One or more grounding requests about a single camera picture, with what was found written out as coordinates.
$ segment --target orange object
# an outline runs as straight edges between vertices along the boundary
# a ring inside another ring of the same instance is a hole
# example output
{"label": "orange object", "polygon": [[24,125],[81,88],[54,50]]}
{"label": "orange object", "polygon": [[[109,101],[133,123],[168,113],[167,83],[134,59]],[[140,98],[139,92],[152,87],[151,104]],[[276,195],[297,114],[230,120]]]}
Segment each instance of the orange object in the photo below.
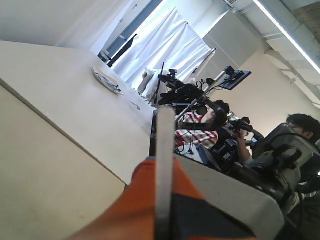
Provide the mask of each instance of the orange object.
{"label": "orange object", "polygon": [[[119,199],[98,219],[68,240],[152,240],[155,225],[156,161],[147,159],[134,171],[132,182]],[[172,193],[202,201],[202,196],[174,160]],[[231,238],[189,236],[188,240],[256,240],[255,237]]]}

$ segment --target ceiling light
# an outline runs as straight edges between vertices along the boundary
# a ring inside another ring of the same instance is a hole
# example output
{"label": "ceiling light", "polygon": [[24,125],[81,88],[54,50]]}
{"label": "ceiling light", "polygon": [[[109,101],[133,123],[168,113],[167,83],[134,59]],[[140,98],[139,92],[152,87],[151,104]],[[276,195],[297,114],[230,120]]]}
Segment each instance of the ceiling light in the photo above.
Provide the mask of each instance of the ceiling light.
{"label": "ceiling light", "polygon": [[287,31],[277,22],[277,20],[268,12],[268,10],[261,4],[259,0],[253,2],[261,9],[261,11],[273,22],[273,24],[286,36],[286,38],[293,44],[293,46],[304,56],[304,58],[312,65],[312,67],[320,74],[320,68],[310,58],[310,56],[301,48],[301,46],[287,33]]}

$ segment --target white table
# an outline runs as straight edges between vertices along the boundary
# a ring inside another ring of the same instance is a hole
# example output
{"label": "white table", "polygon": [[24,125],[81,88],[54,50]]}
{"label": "white table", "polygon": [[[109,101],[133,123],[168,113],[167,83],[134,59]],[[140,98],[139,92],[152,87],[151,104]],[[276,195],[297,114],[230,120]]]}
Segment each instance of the white table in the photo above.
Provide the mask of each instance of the white table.
{"label": "white table", "polygon": [[[0,53],[0,85],[129,184],[149,154],[153,108],[90,51],[0,41]],[[93,66],[124,96],[103,87]]]}

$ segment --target plate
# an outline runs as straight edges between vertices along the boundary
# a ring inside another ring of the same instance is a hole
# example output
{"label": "plate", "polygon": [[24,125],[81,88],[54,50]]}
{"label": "plate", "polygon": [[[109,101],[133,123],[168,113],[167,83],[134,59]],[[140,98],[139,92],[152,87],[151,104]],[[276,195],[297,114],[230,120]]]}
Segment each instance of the plate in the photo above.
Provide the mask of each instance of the plate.
{"label": "plate", "polygon": [[114,80],[113,78],[110,78],[106,76],[102,71],[100,71],[95,66],[93,67],[93,73],[95,78],[108,90],[115,94],[124,95],[124,93],[121,91],[118,82]]}

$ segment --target red and white striped shirt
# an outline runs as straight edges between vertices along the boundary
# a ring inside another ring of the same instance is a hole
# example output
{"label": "red and white striped shirt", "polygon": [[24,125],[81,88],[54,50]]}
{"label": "red and white striped shirt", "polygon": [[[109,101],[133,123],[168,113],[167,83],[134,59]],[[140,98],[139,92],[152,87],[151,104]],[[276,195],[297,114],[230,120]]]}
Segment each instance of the red and white striped shirt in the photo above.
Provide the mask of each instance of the red and white striped shirt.
{"label": "red and white striped shirt", "polygon": [[[184,123],[201,123],[203,116],[196,113],[188,112],[182,122]],[[200,131],[200,130],[177,130],[175,131],[176,144],[181,147],[186,144],[203,144],[204,147],[210,149],[218,141],[218,134],[216,131]]]}

